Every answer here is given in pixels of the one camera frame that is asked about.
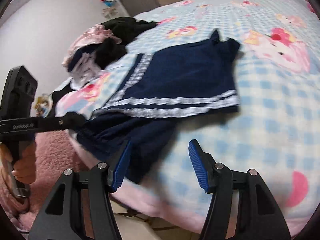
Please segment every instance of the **pink fuzzy blanket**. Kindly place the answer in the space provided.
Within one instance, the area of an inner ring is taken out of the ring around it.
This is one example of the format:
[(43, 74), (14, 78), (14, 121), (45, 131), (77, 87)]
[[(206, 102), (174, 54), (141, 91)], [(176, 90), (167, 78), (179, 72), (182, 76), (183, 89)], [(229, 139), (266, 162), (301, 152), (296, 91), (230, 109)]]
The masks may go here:
[(16, 201), (0, 175), (0, 203), (11, 222), (22, 231), (30, 230), (45, 198), (65, 169), (87, 170), (65, 131), (37, 134), (36, 143), (37, 177), (36, 181), (30, 185), (29, 199), (22, 204)]

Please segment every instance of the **human hand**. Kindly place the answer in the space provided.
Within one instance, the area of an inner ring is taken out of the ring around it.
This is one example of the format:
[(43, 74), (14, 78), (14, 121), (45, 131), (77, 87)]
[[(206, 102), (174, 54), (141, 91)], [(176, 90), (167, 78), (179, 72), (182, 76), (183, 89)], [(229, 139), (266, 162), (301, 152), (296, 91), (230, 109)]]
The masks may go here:
[[(12, 192), (11, 176), (9, 175), (7, 161), (12, 162), (12, 156), (3, 143), (0, 144), (0, 158), (3, 165), (2, 176), (10, 192)], [(20, 182), (31, 184), (36, 180), (36, 143), (33, 141), (23, 152), (22, 159), (13, 165), (12, 175)]]

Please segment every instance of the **navy blue skirt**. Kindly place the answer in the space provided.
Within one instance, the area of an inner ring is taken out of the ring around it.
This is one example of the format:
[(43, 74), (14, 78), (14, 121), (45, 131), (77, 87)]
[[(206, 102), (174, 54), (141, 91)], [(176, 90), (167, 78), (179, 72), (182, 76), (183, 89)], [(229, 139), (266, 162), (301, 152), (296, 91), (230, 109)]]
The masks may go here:
[(126, 177), (136, 183), (158, 160), (181, 117), (238, 111), (232, 62), (240, 44), (210, 39), (138, 54), (117, 92), (78, 131), (78, 141), (106, 161), (132, 143)]

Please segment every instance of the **small figurine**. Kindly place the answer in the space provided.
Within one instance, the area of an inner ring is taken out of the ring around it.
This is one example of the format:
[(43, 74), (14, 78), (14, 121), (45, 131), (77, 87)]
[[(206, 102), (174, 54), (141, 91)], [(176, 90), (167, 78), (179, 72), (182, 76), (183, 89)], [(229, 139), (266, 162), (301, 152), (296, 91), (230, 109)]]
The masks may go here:
[(52, 108), (52, 99), (47, 94), (42, 94), (37, 98), (34, 108), (37, 117), (46, 117)]
[(100, 1), (103, 2), (109, 8), (114, 6), (116, 3), (116, 0), (100, 0)]

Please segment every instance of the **metal screw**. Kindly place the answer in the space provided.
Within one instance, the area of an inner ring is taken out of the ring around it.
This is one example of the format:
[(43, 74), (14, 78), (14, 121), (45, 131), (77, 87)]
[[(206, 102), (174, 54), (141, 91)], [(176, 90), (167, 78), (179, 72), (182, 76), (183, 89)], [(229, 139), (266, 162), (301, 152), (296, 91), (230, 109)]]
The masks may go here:
[(218, 170), (221, 170), (221, 169), (223, 169), (223, 167), (224, 167), (222, 163), (216, 163), (214, 166), (215, 166), (215, 168), (218, 169)]
[(98, 168), (99, 168), (99, 169), (104, 169), (106, 166), (107, 166), (106, 163), (99, 163), (99, 164), (98, 164)]
[(257, 172), (255, 169), (249, 170), (249, 173), (250, 173), (252, 176), (256, 176), (256, 175), (258, 174), (258, 172)]
[(71, 173), (72, 173), (71, 169), (66, 169), (63, 174), (66, 176), (69, 176)]

